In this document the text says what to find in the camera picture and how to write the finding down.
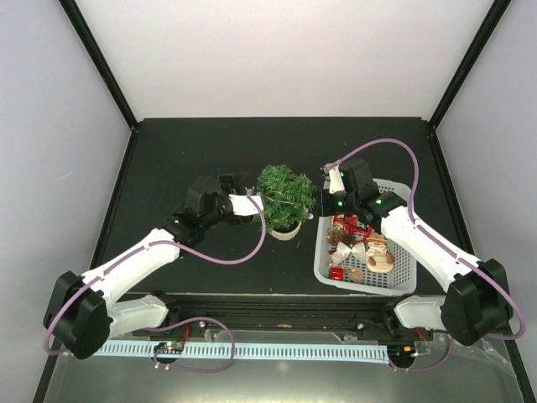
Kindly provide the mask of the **red star ornament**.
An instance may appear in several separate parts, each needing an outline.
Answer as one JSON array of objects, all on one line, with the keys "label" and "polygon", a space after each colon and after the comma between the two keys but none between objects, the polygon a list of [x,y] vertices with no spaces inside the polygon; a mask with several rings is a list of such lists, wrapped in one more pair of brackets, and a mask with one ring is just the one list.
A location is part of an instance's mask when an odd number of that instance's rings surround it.
[{"label": "red star ornament", "polygon": [[358,221],[358,216],[337,215],[331,219],[331,222],[334,227],[340,228],[344,233],[358,234],[364,238],[373,232],[370,226]]}]

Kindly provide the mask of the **string lights with battery box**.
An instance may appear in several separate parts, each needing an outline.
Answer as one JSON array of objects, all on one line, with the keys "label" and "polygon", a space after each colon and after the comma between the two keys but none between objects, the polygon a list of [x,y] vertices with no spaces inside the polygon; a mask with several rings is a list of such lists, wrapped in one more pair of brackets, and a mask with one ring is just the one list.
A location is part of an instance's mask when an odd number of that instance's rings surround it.
[{"label": "string lights with battery box", "polygon": [[257,195],[262,197],[264,216],[268,223],[276,225],[303,222],[313,218],[311,207],[304,202],[293,200],[281,191],[259,191]]}]

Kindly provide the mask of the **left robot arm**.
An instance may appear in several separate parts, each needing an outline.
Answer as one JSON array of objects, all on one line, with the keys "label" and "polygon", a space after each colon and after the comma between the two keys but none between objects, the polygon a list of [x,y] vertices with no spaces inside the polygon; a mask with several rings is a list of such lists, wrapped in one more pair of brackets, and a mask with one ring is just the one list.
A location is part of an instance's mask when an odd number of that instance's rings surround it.
[{"label": "left robot arm", "polygon": [[123,296],[156,270],[190,254],[213,264],[231,266],[250,260],[263,244],[238,259],[217,259],[195,249],[206,231],[219,222],[238,225],[253,217],[264,220],[262,197],[240,185],[241,174],[199,177],[185,199],[141,241],[116,258],[81,275],[65,272],[55,282],[44,314],[43,348],[49,355],[69,352],[78,359],[96,353],[117,336],[147,330],[174,333],[180,314],[164,294],[136,300]]}]

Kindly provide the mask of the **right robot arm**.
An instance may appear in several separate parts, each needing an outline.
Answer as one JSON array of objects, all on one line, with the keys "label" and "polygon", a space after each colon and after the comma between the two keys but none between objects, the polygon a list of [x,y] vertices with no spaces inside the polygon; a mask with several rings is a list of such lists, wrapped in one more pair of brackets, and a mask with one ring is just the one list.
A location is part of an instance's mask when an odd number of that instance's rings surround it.
[{"label": "right robot arm", "polygon": [[383,332],[401,338],[411,328],[447,332],[471,346],[513,318],[505,268],[495,259],[482,261],[457,248],[421,220],[409,197],[380,191],[364,160],[337,161],[323,168],[320,217],[354,216],[372,229],[363,241],[339,242],[331,263],[349,258],[369,264],[372,271],[394,267],[388,244],[395,243],[421,264],[444,291],[441,296],[404,296],[381,318]]}]

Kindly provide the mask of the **small green christmas tree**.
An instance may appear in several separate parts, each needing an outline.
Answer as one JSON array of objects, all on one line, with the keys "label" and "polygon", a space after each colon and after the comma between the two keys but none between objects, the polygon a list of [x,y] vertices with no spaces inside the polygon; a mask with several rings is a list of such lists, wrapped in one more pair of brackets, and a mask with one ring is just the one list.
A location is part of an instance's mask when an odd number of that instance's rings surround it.
[{"label": "small green christmas tree", "polygon": [[267,230],[279,241],[290,241],[312,218],[317,188],[305,174],[296,174],[287,165],[266,165],[255,191],[262,199]]}]

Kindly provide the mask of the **pine cone ornament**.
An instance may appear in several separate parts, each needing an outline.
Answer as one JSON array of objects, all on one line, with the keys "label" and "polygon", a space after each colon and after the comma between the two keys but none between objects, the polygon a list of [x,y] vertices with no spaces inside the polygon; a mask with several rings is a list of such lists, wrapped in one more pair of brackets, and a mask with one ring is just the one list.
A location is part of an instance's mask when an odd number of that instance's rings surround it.
[{"label": "pine cone ornament", "polygon": [[357,239],[352,233],[346,233],[341,228],[331,227],[326,231],[327,242],[332,246],[337,246],[343,243],[348,247],[352,247],[357,243]]}]

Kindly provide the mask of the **white plastic basket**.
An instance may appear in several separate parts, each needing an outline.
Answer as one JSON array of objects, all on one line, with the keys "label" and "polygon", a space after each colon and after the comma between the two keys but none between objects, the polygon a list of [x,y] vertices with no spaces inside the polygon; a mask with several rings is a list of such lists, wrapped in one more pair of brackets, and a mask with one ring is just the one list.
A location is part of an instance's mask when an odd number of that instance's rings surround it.
[{"label": "white plastic basket", "polygon": [[[373,273],[366,266],[366,261],[353,257],[347,258],[341,264],[333,264],[331,255],[336,251],[336,246],[330,245],[326,239],[327,229],[334,227],[331,219],[332,217],[318,219],[313,272],[320,283],[349,292],[381,296],[401,296],[415,291],[417,283],[416,260],[409,252],[391,240],[388,241],[388,250],[393,254],[395,263],[393,270],[387,274]],[[364,237],[358,234],[353,235],[358,241],[364,240]],[[341,267],[344,271],[350,268],[360,269],[365,274],[364,283],[351,282],[346,273],[343,281],[331,280],[329,278],[331,267]]]}]

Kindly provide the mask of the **silver bow ornament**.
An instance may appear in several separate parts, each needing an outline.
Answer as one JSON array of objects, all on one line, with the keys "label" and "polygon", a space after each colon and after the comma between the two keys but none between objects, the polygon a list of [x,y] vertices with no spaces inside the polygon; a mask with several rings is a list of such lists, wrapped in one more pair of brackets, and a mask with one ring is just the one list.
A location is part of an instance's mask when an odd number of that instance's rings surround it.
[{"label": "silver bow ornament", "polygon": [[338,265],[349,257],[366,261],[368,258],[365,244],[356,243],[350,247],[342,242],[339,242],[336,246],[336,251],[331,255],[331,262],[335,265]]}]

